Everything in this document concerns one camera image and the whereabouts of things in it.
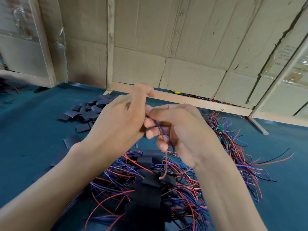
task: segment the right hand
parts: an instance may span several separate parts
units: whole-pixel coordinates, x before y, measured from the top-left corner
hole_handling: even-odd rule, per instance
[[[145,113],[148,118],[144,120],[144,126],[150,128],[146,132],[147,138],[158,136],[157,147],[162,151],[167,151],[170,146],[167,137],[161,135],[155,124],[156,120],[169,136],[175,151],[190,168],[222,149],[215,132],[192,105],[166,104],[154,108],[146,105]]]

